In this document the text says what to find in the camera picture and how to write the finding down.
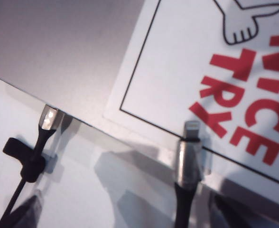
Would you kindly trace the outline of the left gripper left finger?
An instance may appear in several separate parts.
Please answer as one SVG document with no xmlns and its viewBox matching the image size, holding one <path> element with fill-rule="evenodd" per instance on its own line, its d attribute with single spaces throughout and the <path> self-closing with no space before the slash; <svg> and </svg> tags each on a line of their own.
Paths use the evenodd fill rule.
<svg viewBox="0 0 279 228">
<path fill-rule="evenodd" d="M 36 228 L 43 205 L 41 190 L 35 190 L 31 197 L 0 221 L 0 228 Z"/>
</svg>

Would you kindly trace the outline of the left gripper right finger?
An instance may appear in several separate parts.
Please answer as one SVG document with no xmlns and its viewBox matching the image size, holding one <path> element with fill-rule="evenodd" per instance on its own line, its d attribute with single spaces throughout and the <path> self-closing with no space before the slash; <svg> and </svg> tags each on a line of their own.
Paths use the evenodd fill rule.
<svg viewBox="0 0 279 228">
<path fill-rule="evenodd" d="M 212 193 L 212 227 L 232 228 L 231 207 L 227 198 L 217 193 Z"/>
</svg>

